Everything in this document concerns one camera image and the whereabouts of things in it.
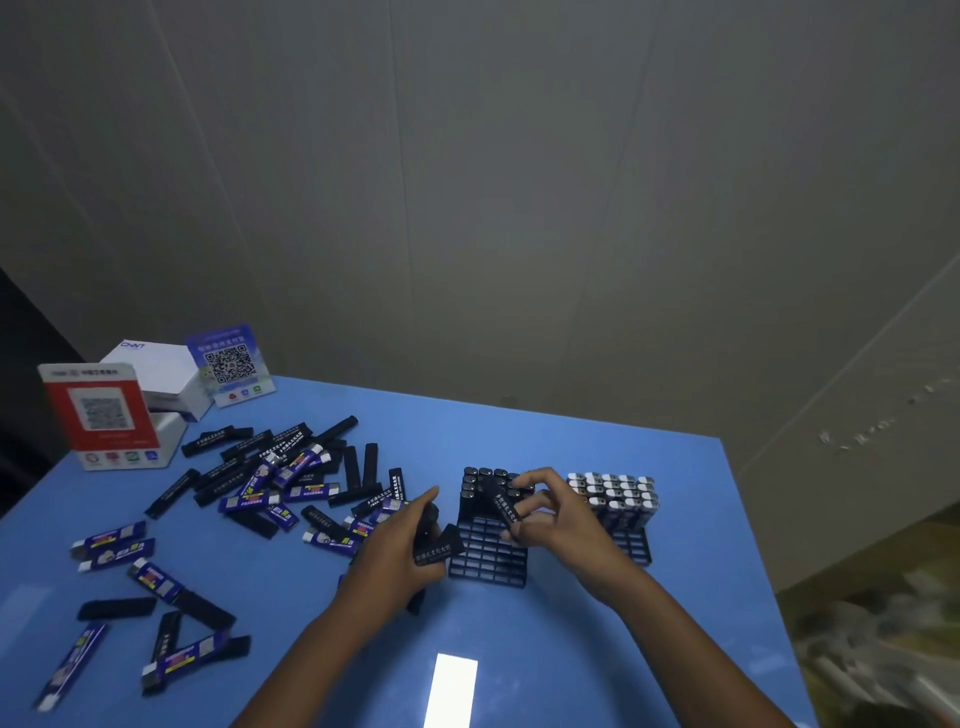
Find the blue table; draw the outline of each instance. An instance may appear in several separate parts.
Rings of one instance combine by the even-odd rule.
[[[434,483],[441,522],[455,521],[463,467],[522,472],[650,474],[661,508],[648,528],[650,571],[787,714],[815,726],[793,651],[720,442],[707,437],[431,400],[278,377],[278,392],[211,409],[184,440],[227,424],[280,431],[306,420],[322,430],[348,415],[348,439],[380,446],[381,479],[403,468],[413,497]],[[251,656],[204,667],[154,698],[140,696],[166,605],[118,620],[72,691],[47,715],[31,704],[83,625],[94,598],[143,596],[122,567],[77,574],[70,544],[136,521],[188,467],[217,451],[178,455],[160,471],[84,473],[60,462],[0,522],[0,706],[3,725],[227,725],[300,630],[333,597],[347,560],[304,544],[304,528],[265,541],[185,496],[157,522],[154,560],[188,588],[235,614]],[[343,471],[337,478],[343,479]],[[325,504],[321,508],[329,511]],[[342,519],[349,506],[333,509]],[[328,724],[422,726],[438,652],[479,661],[471,726],[676,725],[650,670],[617,617],[553,558],[531,551],[525,589],[446,579],[418,618],[400,615],[348,669],[326,707]],[[185,619],[180,642],[208,630]]]

